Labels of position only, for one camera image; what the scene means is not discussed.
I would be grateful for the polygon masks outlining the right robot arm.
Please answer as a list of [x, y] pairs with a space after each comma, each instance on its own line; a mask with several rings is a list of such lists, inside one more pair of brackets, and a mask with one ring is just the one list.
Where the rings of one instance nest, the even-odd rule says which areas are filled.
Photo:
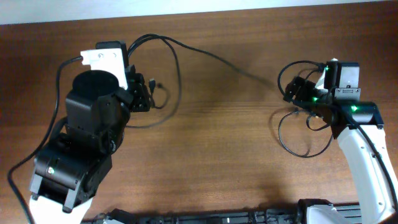
[[279, 87], [284, 101], [318, 116], [343, 151], [358, 194], [362, 223], [397, 223], [397, 177], [379, 108], [360, 101], [359, 63], [313, 62], [314, 83], [299, 75]]

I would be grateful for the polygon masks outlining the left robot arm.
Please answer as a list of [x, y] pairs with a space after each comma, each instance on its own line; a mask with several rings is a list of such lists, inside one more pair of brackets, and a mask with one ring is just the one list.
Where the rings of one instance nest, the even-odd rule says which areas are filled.
[[80, 61], [65, 98], [66, 117], [34, 160], [29, 208], [36, 223], [80, 223], [112, 167], [134, 112], [150, 110], [144, 77], [123, 41], [98, 42]]

